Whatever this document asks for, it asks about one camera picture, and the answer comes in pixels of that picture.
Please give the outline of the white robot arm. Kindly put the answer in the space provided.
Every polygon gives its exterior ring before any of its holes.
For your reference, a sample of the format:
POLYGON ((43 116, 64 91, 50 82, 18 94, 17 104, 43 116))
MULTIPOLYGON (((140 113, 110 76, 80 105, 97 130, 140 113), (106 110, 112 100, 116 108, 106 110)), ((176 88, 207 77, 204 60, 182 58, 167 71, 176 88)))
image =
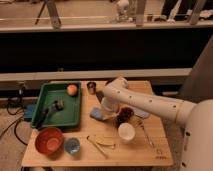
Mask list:
POLYGON ((199 103, 144 94, 128 89, 119 77, 103 88, 111 103, 124 103, 185 128, 180 171, 213 171, 213 100, 199 103))

